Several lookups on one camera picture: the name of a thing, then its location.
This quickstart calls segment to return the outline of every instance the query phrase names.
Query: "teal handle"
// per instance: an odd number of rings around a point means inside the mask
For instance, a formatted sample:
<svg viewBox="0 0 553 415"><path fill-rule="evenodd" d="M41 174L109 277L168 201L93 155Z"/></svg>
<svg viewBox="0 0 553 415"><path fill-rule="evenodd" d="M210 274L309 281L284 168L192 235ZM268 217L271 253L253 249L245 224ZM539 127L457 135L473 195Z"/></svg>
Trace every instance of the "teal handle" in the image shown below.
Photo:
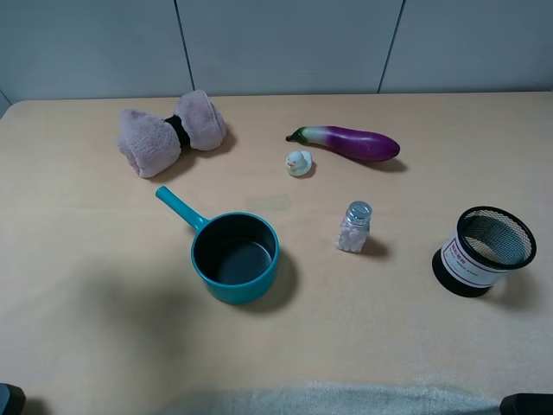
<svg viewBox="0 0 553 415"><path fill-rule="evenodd" d="M172 208L176 214L181 216L182 219L184 219L188 225L193 227L196 231L201 231L209 223L209 220L197 214L191 207L176 197L173 192L165 186L161 186L156 191L156 197Z"/></svg>

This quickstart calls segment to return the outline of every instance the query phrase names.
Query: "glass shaker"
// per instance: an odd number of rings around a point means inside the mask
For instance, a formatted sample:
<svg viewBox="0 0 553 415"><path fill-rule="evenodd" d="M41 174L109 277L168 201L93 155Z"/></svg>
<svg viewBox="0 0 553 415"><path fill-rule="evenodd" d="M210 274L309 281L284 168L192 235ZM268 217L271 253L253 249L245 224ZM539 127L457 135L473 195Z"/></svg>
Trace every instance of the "glass shaker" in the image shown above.
<svg viewBox="0 0 553 415"><path fill-rule="evenodd" d="M369 237L371 215L372 208L364 201L349 205L340 224L336 247L346 252L360 252Z"/></svg>

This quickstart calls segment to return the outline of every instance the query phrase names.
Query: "black band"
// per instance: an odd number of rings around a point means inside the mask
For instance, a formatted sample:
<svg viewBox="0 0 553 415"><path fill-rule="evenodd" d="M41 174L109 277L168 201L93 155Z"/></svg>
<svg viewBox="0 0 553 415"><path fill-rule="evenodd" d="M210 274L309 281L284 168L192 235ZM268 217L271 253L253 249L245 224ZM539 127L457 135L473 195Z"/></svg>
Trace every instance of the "black band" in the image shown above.
<svg viewBox="0 0 553 415"><path fill-rule="evenodd" d="M171 118L165 120L166 123L170 124L173 127L173 130L176 132L176 136L179 138L179 143L181 143L181 150L184 150L185 147L190 146L190 136L182 128L181 117L174 115Z"/></svg>

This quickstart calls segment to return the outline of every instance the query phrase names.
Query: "rubber duck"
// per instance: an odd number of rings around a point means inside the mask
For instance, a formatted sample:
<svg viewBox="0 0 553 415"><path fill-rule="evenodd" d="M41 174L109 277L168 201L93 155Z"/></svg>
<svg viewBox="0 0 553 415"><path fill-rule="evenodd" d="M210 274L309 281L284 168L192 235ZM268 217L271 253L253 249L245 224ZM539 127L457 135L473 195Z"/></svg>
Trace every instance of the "rubber duck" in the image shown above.
<svg viewBox="0 0 553 415"><path fill-rule="evenodd" d="M308 151L292 151L286 158L286 169L293 176L303 176L311 170L313 159Z"/></svg>

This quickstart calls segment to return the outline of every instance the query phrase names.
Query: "teal saucepan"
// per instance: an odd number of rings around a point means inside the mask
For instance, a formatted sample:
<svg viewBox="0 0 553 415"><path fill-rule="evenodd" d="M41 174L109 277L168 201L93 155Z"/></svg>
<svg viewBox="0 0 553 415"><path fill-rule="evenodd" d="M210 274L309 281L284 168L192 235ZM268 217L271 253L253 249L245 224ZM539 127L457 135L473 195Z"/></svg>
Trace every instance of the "teal saucepan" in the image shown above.
<svg viewBox="0 0 553 415"><path fill-rule="evenodd" d="M231 304L261 297L277 273L279 244L274 229L255 214L233 212L208 220L165 186L156 196L197 233L192 264L211 294Z"/></svg>

